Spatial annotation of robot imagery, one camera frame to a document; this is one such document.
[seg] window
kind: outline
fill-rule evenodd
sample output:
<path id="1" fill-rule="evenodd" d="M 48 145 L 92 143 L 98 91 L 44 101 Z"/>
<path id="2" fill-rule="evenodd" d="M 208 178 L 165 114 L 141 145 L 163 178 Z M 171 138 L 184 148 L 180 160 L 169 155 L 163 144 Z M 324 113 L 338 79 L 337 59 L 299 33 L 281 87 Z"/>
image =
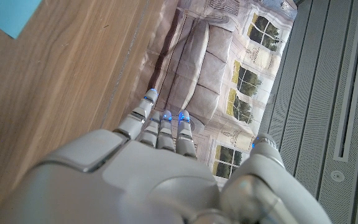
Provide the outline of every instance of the window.
<path id="1" fill-rule="evenodd" d="M 226 114 L 235 117 L 239 121 L 245 121 L 247 124 L 250 124 L 253 118 L 251 109 L 250 104 L 240 100 L 236 91 L 231 88 L 227 99 Z"/>
<path id="2" fill-rule="evenodd" d="M 228 179 L 248 157 L 248 153 L 217 145 L 212 173 Z"/>
<path id="3" fill-rule="evenodd" d="M 240 66 L 240 62 L 234 61 L 234 70 L 232 82 L 237 84 L 237 89 L 247 96 L 254 96 L 262 81 L 258 79 L 258 75 L 254 72 L 244 69 Z"/>
<path id="4" fill-rule="evenodd" d="M 276 51 L 278 45 L 283 43 L 278 38 L 279 29 L 273 26 L 273 24 L 263 16 L 258 16 L 254 13 L 251 24 L 248 27 L 248 37 L 262 44 L 271 51 Z"/>

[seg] wood grain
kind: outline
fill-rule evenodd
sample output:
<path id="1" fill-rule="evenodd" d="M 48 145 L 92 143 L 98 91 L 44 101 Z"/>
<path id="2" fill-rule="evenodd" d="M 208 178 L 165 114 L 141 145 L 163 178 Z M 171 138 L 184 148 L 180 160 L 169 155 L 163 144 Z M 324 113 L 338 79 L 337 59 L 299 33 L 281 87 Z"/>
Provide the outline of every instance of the wood grain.
<path id="1" fill-rule="evenodd" d="M 117 126 L 161 5 L 44 0 L 18 39 L 0 30 L 0 202 L 50 151 Z"/>

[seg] tree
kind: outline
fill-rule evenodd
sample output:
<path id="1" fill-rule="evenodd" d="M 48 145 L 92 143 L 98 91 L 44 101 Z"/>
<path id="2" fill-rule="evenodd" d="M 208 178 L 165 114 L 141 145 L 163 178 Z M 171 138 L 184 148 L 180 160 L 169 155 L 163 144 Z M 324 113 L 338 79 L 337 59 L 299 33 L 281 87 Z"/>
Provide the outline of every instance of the tree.
<path id="1" fill-rule="evenodd" d="M 261 84 L 262 81 L 258 79 L 258 75 L 246 70 L 243 75 L 239 75 L 237 89 L 247 96 L 253 96 Z"/>
<path id="2" fill-rule="evenodd" d="M 239 166 L 241 164 L 242 155 L 241 152 L 236 151 L 234 153 L 234 165 Z"/>
<path id="3" fill-rule="evenodd" d="M 251 106 L 236 96 L 233 104 L 234 117 L 239 121 L 245 121 L 247 124 L 250 124 L 254 118 L 250 111 Z"/>
<path id="4" fill-rule="evenodd" d="M 258 16 L 257 20 L 255 21 L 255 26 L 260 30 L 256 29 L 253 25 L 251 32 L 249 34 L 249 38 L 259 44 L 262 44 L 266 48 L 271 51 L 277 50 L 277 44 L 279 43 L 278 40 L 272 39 L 278 37 L 278 28 L 273 26 L 271 22 L 269 22 L 265 17 Z"/>

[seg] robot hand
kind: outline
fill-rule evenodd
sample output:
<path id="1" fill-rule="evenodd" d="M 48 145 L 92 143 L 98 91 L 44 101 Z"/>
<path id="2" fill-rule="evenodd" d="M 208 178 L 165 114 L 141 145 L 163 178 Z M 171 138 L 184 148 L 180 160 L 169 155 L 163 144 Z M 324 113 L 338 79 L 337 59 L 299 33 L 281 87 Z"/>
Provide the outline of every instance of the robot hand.
<path id="1" fill-rule="evenodd" d="M 42 159 L 0 206 L 0 223 L 329 223 L 259 135 L 219 192 L 196 160 L 187 111 L 154 113 L 149 90 L 113 131 L 95 130 Z"/>

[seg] window frame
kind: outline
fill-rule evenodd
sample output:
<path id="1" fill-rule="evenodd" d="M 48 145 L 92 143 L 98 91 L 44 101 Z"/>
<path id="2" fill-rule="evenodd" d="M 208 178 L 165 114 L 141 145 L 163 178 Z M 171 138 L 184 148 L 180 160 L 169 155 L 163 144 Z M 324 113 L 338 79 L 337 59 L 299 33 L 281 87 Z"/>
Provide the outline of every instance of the window frame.
<path id="1" fill-rule="evenodd" d="M 250 14 L 252 14 L 251 18 L 254 18 L 254 15 L 257 16 L 257 18 L 260 16 L 258 15 L 255 11 L 252 11 Z M 265 26 L 265 29 L 264 30 L 260 30 L 256 25 L 255 23 L 252 22 L 253 19 L 250 20 L 249 22 L 249 25 L 248 26 L 245 26 L 244 28 L 247 28 L 247 29 L 244 29 L 247 31 L 247 33 L 245 34 L 245 36 L 247 36 L 251 41 L 254 41 L 250 38 L 250 36 L 248 36 L 248 30 L 252 29 L 251 26 L 255 27 L 255 29 L 257 29 L 257 31 L 259 31 L 260 33 L 262 33 L 262 38 L 260 40 L 260 43 L 254 41 L 255 43 L 258 43 L 260 44 L 261 46 L 265 47 L 264 45 L 262 45 L 263 41 L 264 41 L 264 38 L 265 38 L 265 35 L 270 37 L 271 39 L 273 40 L 277 40 L 278 43 L 280 44 L 280 46 L 277 46 L 277 49 L 276 50 L 270 50 L 269 48 L 265 47 L 267 50 L 271 51 L 271 52 L 280 52 L 281 51 L 281 48 L 282 48 L 282 44 L 286 44 L 286 42 L 284 42 L 281 38 L 276 38 L 276 37 L 272 37 L 270 34 L 266 33 L 266 29 L 267 27 L 269 26 L 269 24 L 271 24 L 272 26 L 274 26 L 276 29 L 280 30 L 279 28 L 277 28 L 277 26 L 273 25 L 273 23 L 270 21 L 269 18 L 267 18 L 266 16 L 261 16 L 263 18 L 265 18 L 267 20 L 267 24 Z"/>
<path id="2" fill-rule="evenodd" d="M 235 156 L 235 154 L 236 154 L 236 151 L 237 151 L 237 152 L 240 152 L 240 153 L 248 154 L 248 157 L 249 157 L 249 152 L 246 152 L 246 151 L 244 151 L 244 150 L 242 150 L 242 149 L 238 149 L 238 148 L 236 148 L 235 146 L 230 146 L 230 145 L 226 144 L 225 142 L 220 142 L 220 141 L 217 141 L 217 140 L 213 140 L 213 143 L 212 143 L 211 146 L 213 147 L 213 157 L 211 157 L 212 159 L 211 159 L 210 162 L 209 162 L 209 166 L 210 166 L 210 168 L 211 168 L 211 172 L 213 173 L 214 163 L 215 163 L 215 162 L 217 162 L 217 163 L 220 162 L 220 163 L 222 163 L 222 164 L 231 166 L 229 178 L 230 178 L 230 176 L 232 175 L 232 167 L 235 167 L 235 168 L 238 168 L 238 167 L 239 167 L 239 166 L 237 166 L 237 165 L 234 164 L 234 156 Z M 231 161 L 232 163 L 231 163 L 231 164 L 228 163 L 228 162 L 225 162 L 225 161 L 221 161 L 221 160 L 219 160 L 219 159 L 216 159 L 216 148 L 217 148 L 218 146 L 226 147 L 226 148 L 228 148 L 228 149 L 232 149 L 232 150 L 233 150 L 233 157 L 232 157 L 232 161 Z M 215 177 L 215 178 L 218 178 L 218 179 L 224 179 L 224 180 L 227 180 L 227 179 L 228 179 L 228 178 L 220 177 L 220 176 L 217 176 L 217 175 L 214 175 L 214 177 Z"/>
<path id="3" fill-rule="evenodd" d="M 240 78 L 241 76 L 240 76 L 240 71 L 239 71 L 239 76 L 238 76 L 238 78 L 237 78 L 237 86 L 238 86 L 238 81 L 239 81 L 239 80 L 241 80 L 241 83 L 240 83 L 240 87 L 237 87 L 237 86 L 236 86 L 236 88 L 237 88 L 237 90 L 238 90 L 240 93 L 244 94 L 245 96 L 249 96 L 249 95 L 246 95 L 245 93 L 243 93 L 243 92 L 240 91 L 242 84 L 243 84 L 243 83 L 246 83 L 246 84 L 248 84 L 248 85 L 252 85 L 252 86 L 256 87 L 255 93 L 254 93 L 252 96 L 249 96 L 249 97 L 252 98 L 254 95 L 258 94 L 259 86 L 255 86 L 254 84 L 251 84 L 251 83 L 249 83 L 249 82 L 244 81 L 244 77 L 245 77 L 247 71 L 249 71 L 249 72 L 255 74 L 255 75 L 258 77 L 258 80 L 260 80 L 260 79 L 259 79 L 259 76 L 258 76 L 258 74 L 256 74 L 255 72 L 252 72 L 252 71 L 249 70 L 249 69 L 245 69 L 245 68 L 242 67 L 241 65 L 240 65 L 240 67 L 243 68 L 243 69 L 245 70 L 245 72 L 244 72 L 244 75 L 242 76 L 242 78 Z"/>

